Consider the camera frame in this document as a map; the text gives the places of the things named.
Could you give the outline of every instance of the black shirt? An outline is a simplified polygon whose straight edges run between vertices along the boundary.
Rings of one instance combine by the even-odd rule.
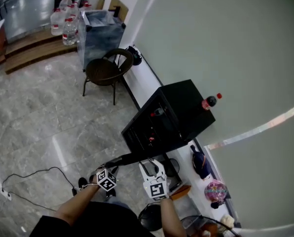
[[[72,227],[64,220],[42,216],[30,236],[153,237],[142,227],[133,211],[120,205],[101,202],[90,202]]]

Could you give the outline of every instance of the wooden step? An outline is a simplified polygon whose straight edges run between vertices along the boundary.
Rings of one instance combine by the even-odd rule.
[[[75,51],[77,51],[76,44],[66,46],[61,39],[38,45],[8,58],[5,65],[5,73],[10,74],[32,63]]]
[[[22,39],[17,40],[14,43],[9,44],[5,51],[5,57],[9,58],[13,55],[16,55],[20,52],[28,50],[32,47],[49,43],[55,40],[61,40],[61,39],[62,39],[62,35],[53,36],[51,34],[50,29],[47,29],[45,31],[40,31],[38,33],[28,35]]]

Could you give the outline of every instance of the dark bottle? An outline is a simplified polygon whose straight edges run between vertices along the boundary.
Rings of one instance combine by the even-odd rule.
[[[218,93],[217,98],[221,99],[222,95],[220,93]],[[202,101],[202,108],[207,111],[210,109],[210,107],[213,107],[216,104],[216,102],[217,102],[216,97],[209,96],[208,98],[206,98]]]
[[[154,116],[160,116],[163,115],[165,112],[162,108],[158,108],[156,109],[153,113],[150,114],[150,116],[154,117]]]

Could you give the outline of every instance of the power strip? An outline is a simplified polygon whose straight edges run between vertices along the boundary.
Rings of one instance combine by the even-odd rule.
[[[0,188],[0,193],[8,200],[12,200],[11,194],[9,194],[5,189]]]

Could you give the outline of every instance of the person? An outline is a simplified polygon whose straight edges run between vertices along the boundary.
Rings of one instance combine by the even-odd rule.
[[[84,184],[87,181],[80,178],[79,186]],[[106,202],[91,202],[99,189],[97,176],[92,175],[90,185],[62,204],[53,217],[42,216],[30,236],[154,236],[126,204],[117,201],[114,189],[107,192]],[[165,237],[186,237],[172,200],[163,199],[160,206]]]

